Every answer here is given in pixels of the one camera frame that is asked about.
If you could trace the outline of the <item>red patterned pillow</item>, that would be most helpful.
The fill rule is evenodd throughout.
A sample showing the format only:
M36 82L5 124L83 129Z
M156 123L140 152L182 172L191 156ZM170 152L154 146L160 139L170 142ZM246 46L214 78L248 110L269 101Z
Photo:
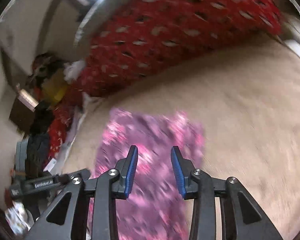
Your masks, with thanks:
M274 0L130 0L90 22L90 51L66 91L71 99L109 94L256 31L281 31Z

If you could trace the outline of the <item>yellow bag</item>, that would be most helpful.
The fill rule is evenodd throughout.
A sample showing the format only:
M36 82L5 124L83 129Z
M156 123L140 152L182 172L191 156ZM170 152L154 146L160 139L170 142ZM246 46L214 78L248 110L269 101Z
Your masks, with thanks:
M58 69L50 79L45 79L42 84L42 94L44 100L57 105L59 103L68 87L68 83L64 79L64 73L62 69Z

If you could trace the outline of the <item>white papers stack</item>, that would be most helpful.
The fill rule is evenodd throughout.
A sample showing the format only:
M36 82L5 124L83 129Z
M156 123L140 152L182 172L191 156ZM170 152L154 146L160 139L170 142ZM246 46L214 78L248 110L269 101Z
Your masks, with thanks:
M47 130L50 141L47 159L43 163L44 172L52 175L62 172L85 118L102 101L102 98L82 93L80 106L71 106L64 102L57 105L53 111L55 119Z

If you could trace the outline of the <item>purple floral cloth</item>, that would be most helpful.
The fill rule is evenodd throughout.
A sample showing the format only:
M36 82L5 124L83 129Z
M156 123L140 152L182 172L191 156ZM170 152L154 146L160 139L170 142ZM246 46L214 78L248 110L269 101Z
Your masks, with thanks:
M113 168L138 148L132 192L117 200L120 239L188 239L186 203L182 200L171 164L171 148L178 146L195 166L203 161L203 127L185 114L151 116L114 108L96 154L93 177Z

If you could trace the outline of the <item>beige plush blanket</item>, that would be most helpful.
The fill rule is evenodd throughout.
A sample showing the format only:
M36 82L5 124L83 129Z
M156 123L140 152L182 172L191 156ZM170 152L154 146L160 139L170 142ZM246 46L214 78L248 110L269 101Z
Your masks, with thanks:
M300 231L300 58L286 46L257 35L92 103L65 173L93 168L112 108L201 124L203 169L236 177L284 239Z

